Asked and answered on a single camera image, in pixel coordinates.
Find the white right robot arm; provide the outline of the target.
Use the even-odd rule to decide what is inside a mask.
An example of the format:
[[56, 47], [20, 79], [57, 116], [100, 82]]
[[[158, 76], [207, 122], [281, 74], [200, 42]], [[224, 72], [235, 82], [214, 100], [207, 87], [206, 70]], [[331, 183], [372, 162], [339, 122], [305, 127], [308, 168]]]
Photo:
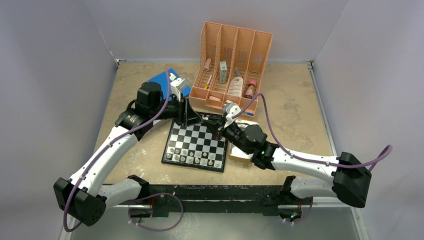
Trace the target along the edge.
[[308, 175], [308, 178], [294, 176], [286, 180], [287, 186], [280, 191], [284, 202], [331, 197], [351, 207], [365, 207], [372, 174], [353, 154], [322, 156], [288, 150], [268, 141], [258, 124], [241, 128], [236, 122], [226, 123], [224, 118], [203, 119], [201, 123], [215, 138], [225, 138], [250, 155], [251, 162], [260, 169]]

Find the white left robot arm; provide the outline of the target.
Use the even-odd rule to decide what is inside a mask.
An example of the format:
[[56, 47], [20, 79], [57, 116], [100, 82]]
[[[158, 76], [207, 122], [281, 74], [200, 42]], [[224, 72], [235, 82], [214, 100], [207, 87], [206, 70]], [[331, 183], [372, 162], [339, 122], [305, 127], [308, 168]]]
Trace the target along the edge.
[[104, 182], [121, 158], [158, 122], [172, 119], [184, 127], [196, 122], [199, 116], [182, 94], [188, 86], [185, 78], [168, 80], [163, 93], [159, 83], [144, 82], [93, 156], [70, 178], [60, 177], [54, 183], [67, 232], [72, 231], [67, 222], [69, 216], [92, 226], [111, 207], [129, 200], [138, 205], [148, 201], [149, 183], [136, 175], [113, 185]]

